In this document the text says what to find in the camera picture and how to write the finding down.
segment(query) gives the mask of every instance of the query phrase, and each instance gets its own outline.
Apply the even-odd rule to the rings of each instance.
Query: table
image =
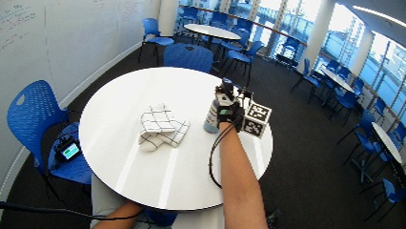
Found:
[[[151,68],[106,84],[91,98],[80,119],[79,137],[90,166],[102,181],[124,197],[158,209],[189,211],[223,204],[221,189],[208,173],[217,135],[204,130],[205,116],[221,79],[182,68]],[[142,114],[166,103],[191,128],[178,148],[164,143],[155,152],[139,149]],[[260,178],[267,170],[273,136],[241,133],[240,139]],[[213,174],[220,180],[219,148]]]
[[[337,83],[337,85],[340,85],[347,91],[355,93],[355,90],[351,87],[351,85],[345,82],[345,80],[336,73],[333,73],[331,70],[328,70],[325,66],[323,66],[320,68],[320,70],[333,79],[333,81]],[[323,106],[327,105],[327,103],[329,102],[329,100],[333,96],[333,91],[335,91],[335,88],[329,91],[327,100],[324,101]]]
[[[389,134],[384,131],[383,127],[376,122],[372,123],[372,127],[373,127],[373,130],[375,130],[375,133],[377,134],[377,136],[380,137],[380,139],[384,143],[384,149],[387,150],[387,152],[389,154],[393,155],[396,161],[400,164],[404,164],[401,154],[400,154],[400,152],[398,152],[398,150],[397,150],[397,148],[393,144],[393,141],[392,141],[392,138],[389,137]]]
[[[211,49],[213,38],[221,38],[228,40],[240,40],[241,37],[233,33],[232,31],[223,30],[220,28],[208,26],[208,25],[199,25],[199,24],[187,24],[184,28],[188,31],[195,31],[203,35],[208,36],[207,48]]]

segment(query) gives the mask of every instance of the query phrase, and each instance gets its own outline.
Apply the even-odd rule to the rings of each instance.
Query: smartphone screen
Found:
[[[63,151],[63,155],[66,159],[71,159],[78,153],[79,153],[79,147],[76,143],[74,142]]]

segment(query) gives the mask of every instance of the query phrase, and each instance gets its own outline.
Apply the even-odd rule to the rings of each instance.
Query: dark carpet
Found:
[[[139,51],[132,53],[92,84],[84,93],[70,104],[68,108],[83,111],[88,100],[98,89],[120,75],[132,71],[156,67],[152,48],[144,50],[142,63],[138,61]],[[245,85],[248,75],[244,69],[231,68],[227,77],[235,83]],[[300,74],[285,66],[257,57],[253,64],[251,91],[255,101],[273,109],[269,125],[275,137],[275,151],[268,170],[260,180],[268,212],[277,209],[277,228],[287,229],[400,229],[406,228],[405,204],[397,204],[393,211],[377,222],[379,216],[364,222],[373,211],[373,196],[380,188],[360,195],[371,185],[361,183],[360,171],[352,163],[343,165],[357,138],[351,135],[340,145],[339,139],[360,122],[357,112],[353,112],[344,127],[344,112],[332,120],[332,110],[321,107],[321,101],[315,98],[308,105],[311,85],[304,82],[293,94],[291,88],[300,79]],[[381,161],[373,164],[376,169]],[[392,167],[388,167],[380,177],[387,177],[396,183]],[[83,192],[79,184],[54,179],[55,188],[67,202],[67,208],[90,214],[92,212],[91,197]],[[66,208],[54,195],[47,194],[42,176],[34,168],[30,156],[19,173],[10,195],[10,202],[28,206]],[[24,228],[90,228],[90,219],[71,215],[42,215],[4,211],[0,227],[4,229]]]

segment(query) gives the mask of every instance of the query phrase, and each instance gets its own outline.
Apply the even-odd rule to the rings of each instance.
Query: phone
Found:
[[[59,158],[67,162],[72,161],[82,154],[79,141],[72,136],[62,141],[55,150]]]

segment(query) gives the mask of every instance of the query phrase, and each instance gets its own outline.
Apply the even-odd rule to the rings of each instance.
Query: ceiling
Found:
[[[353,8],[353,6],[359,6],[376,10],[406,23],[406,0],[339,0],[339,3],[357,14],[373,31],[387,35],[393,41],[406,47],[405,27],[384,17]]]

